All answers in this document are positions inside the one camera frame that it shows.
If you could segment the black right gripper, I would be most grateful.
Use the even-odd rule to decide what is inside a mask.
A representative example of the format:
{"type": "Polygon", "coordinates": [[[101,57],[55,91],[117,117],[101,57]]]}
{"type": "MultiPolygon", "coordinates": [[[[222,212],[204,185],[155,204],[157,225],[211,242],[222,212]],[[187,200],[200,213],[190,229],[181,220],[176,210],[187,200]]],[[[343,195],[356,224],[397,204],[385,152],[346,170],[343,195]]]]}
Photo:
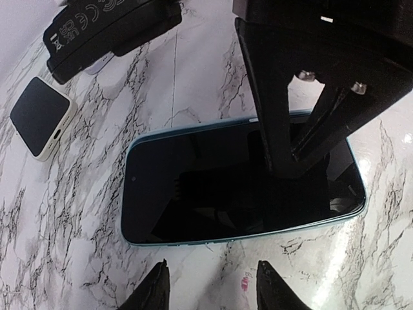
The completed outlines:
{"type": "Polygon", "coordinates": [[[178,1],[69,1],[43,34],[47,67],[64,85],[106,54],[121,57],[181,21],[178,1]]]}

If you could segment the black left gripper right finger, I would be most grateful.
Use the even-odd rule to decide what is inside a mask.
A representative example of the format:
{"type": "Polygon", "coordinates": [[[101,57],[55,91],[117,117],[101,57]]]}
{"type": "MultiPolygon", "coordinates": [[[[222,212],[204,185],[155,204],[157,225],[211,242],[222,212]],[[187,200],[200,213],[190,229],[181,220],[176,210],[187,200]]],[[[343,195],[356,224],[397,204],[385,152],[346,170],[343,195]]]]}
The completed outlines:
{"type": "Polygon", "coordinates": [[[258,309],[310,310],[265,260],[257,265],[256,294],[258,309]]]}

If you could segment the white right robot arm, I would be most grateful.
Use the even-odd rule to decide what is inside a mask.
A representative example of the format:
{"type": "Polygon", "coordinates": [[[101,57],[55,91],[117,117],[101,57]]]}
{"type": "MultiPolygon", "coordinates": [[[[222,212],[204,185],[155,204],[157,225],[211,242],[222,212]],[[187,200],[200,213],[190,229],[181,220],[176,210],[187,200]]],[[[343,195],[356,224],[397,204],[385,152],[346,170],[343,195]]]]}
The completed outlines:
{"type": "MultiPolygon", "coordinates": [[[[268,171],[297,178],[412,90],[411,1],[234,1],[268,171]]],[[[180,24],[178,1],[69,1],[43,34],[60,84],[180,24]]]]}

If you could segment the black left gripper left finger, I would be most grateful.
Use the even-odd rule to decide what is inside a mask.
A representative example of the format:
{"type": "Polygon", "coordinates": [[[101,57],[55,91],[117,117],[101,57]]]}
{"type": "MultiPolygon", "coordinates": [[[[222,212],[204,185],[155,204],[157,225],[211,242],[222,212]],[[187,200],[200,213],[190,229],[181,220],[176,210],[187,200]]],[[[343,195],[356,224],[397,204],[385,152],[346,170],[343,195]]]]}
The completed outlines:
{"type": "Polygon", "coordinates": [[[119,310],[167,310],[170,305],[170,271],[167,261],[158,262],[119,310]]]}

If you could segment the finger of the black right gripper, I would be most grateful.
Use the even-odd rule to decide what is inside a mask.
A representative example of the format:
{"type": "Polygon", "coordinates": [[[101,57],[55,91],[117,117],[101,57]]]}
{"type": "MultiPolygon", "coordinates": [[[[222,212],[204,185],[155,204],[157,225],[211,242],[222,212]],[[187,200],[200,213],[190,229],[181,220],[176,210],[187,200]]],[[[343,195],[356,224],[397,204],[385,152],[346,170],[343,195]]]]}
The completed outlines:
{"type": "Polygon", "coordinates": [[[267,169],[298,178],[352,133],[345,75],[352,51],[349,35],[318,26],[307,31],[235,20],[260,123],[267,169]],[[305,126],[290,135],[288,86],[300,73],[314,74],[324,89],[305,126]]]}

